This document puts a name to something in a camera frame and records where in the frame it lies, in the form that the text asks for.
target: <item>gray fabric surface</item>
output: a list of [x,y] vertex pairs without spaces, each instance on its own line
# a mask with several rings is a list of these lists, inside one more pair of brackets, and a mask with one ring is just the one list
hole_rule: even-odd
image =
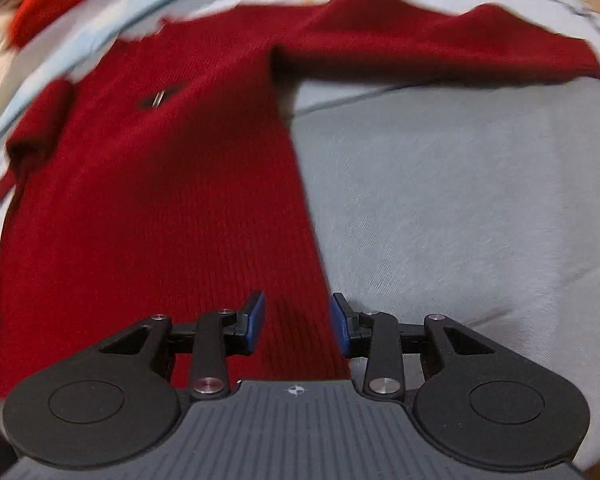
[[291,129],[331,288],[403,322],[445,312],[565,375],[592,409],[578,464],[600,458],[600,82],[399,89]]

